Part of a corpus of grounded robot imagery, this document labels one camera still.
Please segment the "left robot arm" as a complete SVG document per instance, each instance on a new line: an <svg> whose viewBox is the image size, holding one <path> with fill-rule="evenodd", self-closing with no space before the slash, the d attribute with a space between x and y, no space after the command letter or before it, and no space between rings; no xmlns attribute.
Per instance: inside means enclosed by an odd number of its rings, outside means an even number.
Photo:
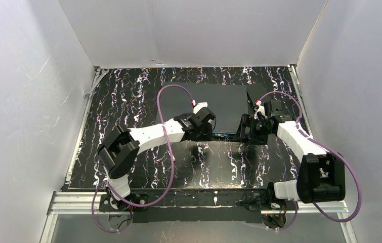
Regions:
<svg viewBox="0 0 382 243"><path fill-rule="evenodd" d="M161 145L171 147L182 141L211 141L216 115L207 107L184 113L163 123L128 129L116 126L99 146L97 155L107 174L107 187L115 200L139 206L130 195L128 173L137 156Z"/></svg>

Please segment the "large teal network switch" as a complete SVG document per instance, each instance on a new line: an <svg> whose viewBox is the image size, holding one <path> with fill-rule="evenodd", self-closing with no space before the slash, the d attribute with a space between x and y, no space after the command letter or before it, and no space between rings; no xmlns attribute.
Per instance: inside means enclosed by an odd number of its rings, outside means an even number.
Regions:
<svg viewBox="0 0 382 243"><path fill-rule="evenodd" d="M216 138L233 138L241 117L248 114L247 92L245 86L221 84L177 83L185 87L196 103L207 104L217 117L214 136ZM193 110L191 99L186 91L167 88L160 96L160 107L165 121Z"/></svg>

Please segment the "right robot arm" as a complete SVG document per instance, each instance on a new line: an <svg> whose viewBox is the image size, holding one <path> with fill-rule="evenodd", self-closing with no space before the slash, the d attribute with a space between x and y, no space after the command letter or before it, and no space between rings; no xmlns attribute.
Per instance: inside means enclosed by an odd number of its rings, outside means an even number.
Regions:
<svg viewBox="0 0 382 243"><path fill-rule="evenodd" d="M269 135L283 141L300 160L296 180L273 182L267 187L270 200L303 203L340 201L345 198L345 165L338 156L310 141L300 123L283 110L279 101L258 102L254 115L243 114L235 141L266 145Z"/></svg>

